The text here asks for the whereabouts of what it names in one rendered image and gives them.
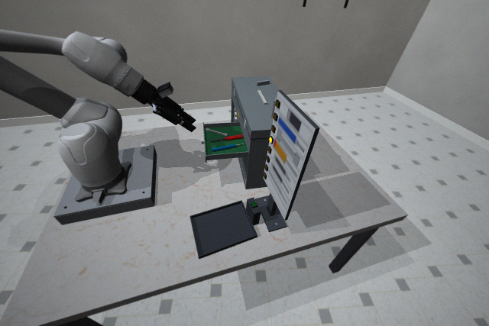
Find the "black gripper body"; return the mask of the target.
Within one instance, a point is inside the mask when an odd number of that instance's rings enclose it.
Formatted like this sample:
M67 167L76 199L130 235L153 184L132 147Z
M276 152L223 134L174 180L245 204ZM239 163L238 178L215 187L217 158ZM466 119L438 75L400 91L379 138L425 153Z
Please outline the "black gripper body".
M138 87L136 92L133 95L131 95L131 97L138 100L143 105L148 103L151 107L153 107L152 105L153 103L154 105L157 105L157 107L163 108L164 105L162 105L157 100L158 97L154 94L155 92L156 92L156 87L154 87L148 81L143 79L143 82Z

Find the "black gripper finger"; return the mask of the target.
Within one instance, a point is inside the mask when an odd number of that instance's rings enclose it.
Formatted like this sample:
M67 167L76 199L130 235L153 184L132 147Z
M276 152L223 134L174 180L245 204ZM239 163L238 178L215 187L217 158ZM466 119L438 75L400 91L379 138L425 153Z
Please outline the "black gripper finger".
M152 103L152 105L154 107L153 113L161 116L162 118L165 118L166 120L168 120L169 122L171 122L175 125L179 124L179 125L183 126L185 129L187 129L190 132L193 132L196 129L196 127L194 125L190 124L188 121L181 118L174 111L172 111L170 108L168 108L168 105L166 103L164 103L161 98L158 98L157 100L162 105L164 105L164 108L157 107L156 105L154 105Z
M161 98L161 97L159 97L159 98ZM174 102L169 97L164 97L161 99L166 102L166 104L168 105L168 108L170 108L172 111L174 111L176 114L178 114L181 118L188 121L190 124L193 124L196 121L195 118L188 115L180 105L178 105L176 102Z

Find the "dark grey drawer chest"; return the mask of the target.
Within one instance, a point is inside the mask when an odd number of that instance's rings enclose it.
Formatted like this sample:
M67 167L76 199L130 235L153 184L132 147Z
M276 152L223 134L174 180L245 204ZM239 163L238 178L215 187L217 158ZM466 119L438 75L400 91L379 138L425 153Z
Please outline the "dark grey drawer chest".
M256 86L257 82L270 80L268 85ZM273 122L272 111L278 88L269 76L232 77L232 115L229 123L204 124L205 156L207 160L238 158L245 189L267 187L263 176ZM241 139L222 139L225 136L210 130L243 135ZM212 152L212 148L241 144L237 147Z

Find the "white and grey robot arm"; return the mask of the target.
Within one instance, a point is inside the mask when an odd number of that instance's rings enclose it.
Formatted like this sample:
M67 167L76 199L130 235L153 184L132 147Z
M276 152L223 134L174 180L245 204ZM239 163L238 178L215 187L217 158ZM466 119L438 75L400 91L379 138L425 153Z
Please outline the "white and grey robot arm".
M0 51L65 56L84 73L127 97L144 78L128 66L119 42L78 31L63 39L0 30ZM88 98L75 99L1 56L0 90L60 119L65 130L59 136L58 150L81 183L77 202L92 199L102 204L108 195L127 192L131 163L120 163L118 158L122 119L116 108Z

